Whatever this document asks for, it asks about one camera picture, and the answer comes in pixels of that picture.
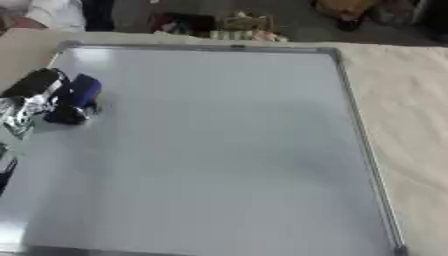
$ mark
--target person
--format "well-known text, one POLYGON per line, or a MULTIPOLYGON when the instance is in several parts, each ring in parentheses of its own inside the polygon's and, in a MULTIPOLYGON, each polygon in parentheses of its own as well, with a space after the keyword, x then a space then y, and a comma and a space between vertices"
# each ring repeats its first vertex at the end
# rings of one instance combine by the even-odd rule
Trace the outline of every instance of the person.
POLYGON ((0 14, 8 28, 83 31, 86 23, 81 0, 0 0, 0 14))

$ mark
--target cardboard box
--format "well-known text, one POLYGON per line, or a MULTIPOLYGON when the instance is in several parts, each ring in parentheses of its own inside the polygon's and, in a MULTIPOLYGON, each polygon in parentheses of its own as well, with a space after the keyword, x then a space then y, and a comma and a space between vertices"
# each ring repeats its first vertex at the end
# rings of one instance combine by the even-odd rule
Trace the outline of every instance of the cardboard box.
POLYGON ((329 16, 350 21, 375 5, 375 0, 318 0, 316 9, 329 16))

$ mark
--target whiteboard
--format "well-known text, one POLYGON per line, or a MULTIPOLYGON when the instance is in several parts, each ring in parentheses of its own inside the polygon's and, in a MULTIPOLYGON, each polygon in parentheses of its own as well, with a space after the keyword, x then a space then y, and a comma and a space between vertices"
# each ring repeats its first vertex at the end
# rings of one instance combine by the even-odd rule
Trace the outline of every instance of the whiteboard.
POLYGON ((51 67, 99 79, 103 111, 38 122, 0 200, 0 245, 392 255, 332 51, 235 49, 63 50, 51 67))

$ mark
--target white tablecloth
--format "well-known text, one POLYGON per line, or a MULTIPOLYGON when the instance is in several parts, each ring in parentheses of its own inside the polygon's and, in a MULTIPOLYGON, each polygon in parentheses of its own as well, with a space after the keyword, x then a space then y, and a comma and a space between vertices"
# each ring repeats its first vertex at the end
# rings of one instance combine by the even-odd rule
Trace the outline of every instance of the white tablecloth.
MULTIPOLYGON (((0 89, 46 66, 56 46, 65 40, 97 44, 235 44, 183 36, 11 30, 0 37, 0 89)), ((342 43, 244 44, 330 46, 342 51, 411 255, 448 255, 448 50, 342 43)))

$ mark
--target floor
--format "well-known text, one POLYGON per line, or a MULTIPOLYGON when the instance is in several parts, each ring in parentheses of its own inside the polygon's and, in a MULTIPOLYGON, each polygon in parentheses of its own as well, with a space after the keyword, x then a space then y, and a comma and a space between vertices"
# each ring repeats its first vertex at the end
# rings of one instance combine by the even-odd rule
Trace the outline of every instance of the floor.
POLYGON ((151 12, 183 12, 225 16, 236 10, 271 14, 277 30, 298 42, 338 41, 409 46, 434 46, 419 30, 393 28, 367 20, 356 32, 335 28, 334 20, 316 13, 309 0, 117 0, 114 17, 123 32, 148 32, 145 25, 151 12))

